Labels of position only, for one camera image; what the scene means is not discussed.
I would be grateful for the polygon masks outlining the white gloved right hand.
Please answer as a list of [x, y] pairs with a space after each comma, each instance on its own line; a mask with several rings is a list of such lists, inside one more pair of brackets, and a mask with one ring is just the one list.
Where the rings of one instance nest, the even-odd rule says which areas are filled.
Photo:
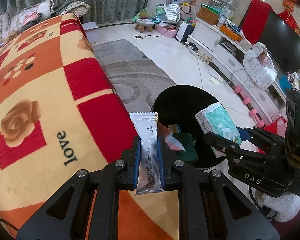
[[300, 211], [300, 197], [292, 193], [275, 198], [256, 190], [255, 198], [262, 207], [269, 207], [276, 212], [274, 219], [277, 222], [288, 222]]

